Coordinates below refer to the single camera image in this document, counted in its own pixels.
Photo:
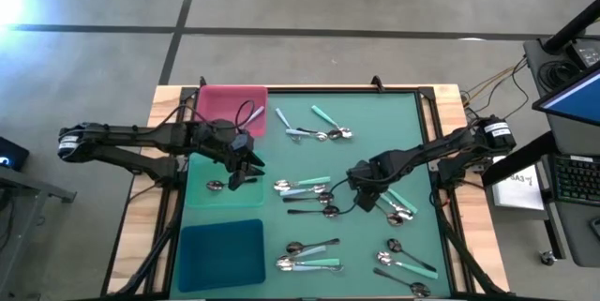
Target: black keyboard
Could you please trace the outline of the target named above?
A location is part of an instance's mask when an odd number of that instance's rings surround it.
[[[554,188],[557,200],[600,206],[600,159],[554,156]]]

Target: gray floor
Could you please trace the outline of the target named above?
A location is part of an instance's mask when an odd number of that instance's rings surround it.
[[[182,0],[23,0],[19,22],[175,25]],[[592,0],[193,0],[187,26],[328,28],[432,32],[552,33]],[[600,26],[590,32],[600,32]],[[81,121],[144,124],[171,35],[0,32],[0,134],[30,149],[26,172],[79,191],[73,205],[52,203],[19,272],[17,290],[47,300],[97,296],[131,175],[99,162],[56,157],[61,127]],[[170,84],[386,83],[471,85],[515,64],[516,41],[184,36]],[[527,69],[517,79],[537,98]],[[503,84],[485,113],[504,115],[523,100]],[[480,107],[484,100],[473,104]],[[509,123],[520,144],[548,129],[524,108]],[[540,221],[493,209],[513,292],[593,300],[600,272],[570,260],[548,268]]]

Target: computer monitor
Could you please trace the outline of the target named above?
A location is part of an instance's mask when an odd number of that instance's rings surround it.
[[[533,109],[600,126],[600,62],[533,104]]]

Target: pink bin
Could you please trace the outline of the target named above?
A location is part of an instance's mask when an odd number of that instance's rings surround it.
[[[227,119],[235,122],[235,114],[240,105],[248,99],[254,100],[254,110],[264,107],[264,112],[246,125],[253,137],[264,135],[266,130],[266,99],[267,89],[264,86],[253,85],[205,85],[200,88],[200,98],[196,110],[207,120]],[[250,114],[252,105],[246,104],[240,112],[242,122]]]

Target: wooden board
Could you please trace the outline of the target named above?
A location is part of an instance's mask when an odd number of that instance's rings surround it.
[[[364,87],[364,85],[266,85],[269,87]],[[443,134],[448,134],[456,128],[466,125],[466,117],[462,109],[458,86],[455,84],[410,84],[410,85],[386,85],[386,87],[418,87],[432,86],[435,89],[435,95],[438,104],[440,120],[442,122]],[[157,87],[154,96],[148,127],[154,127],[160,123],[179,103],[181,85],[163,85]],[[427,119],[427,129],[430,138],[433,138],[433,125],[428,110],[425,110]],[[142,154],[148,157],[161,157],[163,154],[155,149],[143,149]],[[467,180],[481,184],[481,178],[478,175],[470,174]],[[135,194],[152,185],[152,181],[145,175],[140,175],[133,181],[131,194]],[[111,278],[108,286],[108,293],[119,290],[129,277],[138,269],[140,263],[152,247],[152,238],[154,235],[155,224],[158,214],[158,205],[160,201],[160,188],[153,188],[143,195],[137,197],[129,204],[125,215],[123,229],[119,237],[119,244],[112,266]],[[176,192],[172,193],[170,202],[175,201]],[[460,211],[460,217],[463,230],[466,237],[467,247],[473,254],[475,260],[491,277],[491,279],[502,289],[508,291],[508,281],[504,272],[504,266],[498,241],[494,232],[491,215],[488,210],[488,203],[485,192],[476,187],[464,186],[457,189],[457,201]],[[157,278],[155,279],[155,290],[160,290],[164,276],[164,264],[166,260],[167,248],[163,250],[158,262]],[[460,269],[460,260],[455,251],[452,250],[452,261],[455,275],[457,277],[457,287],[464,291],[464,280]]]

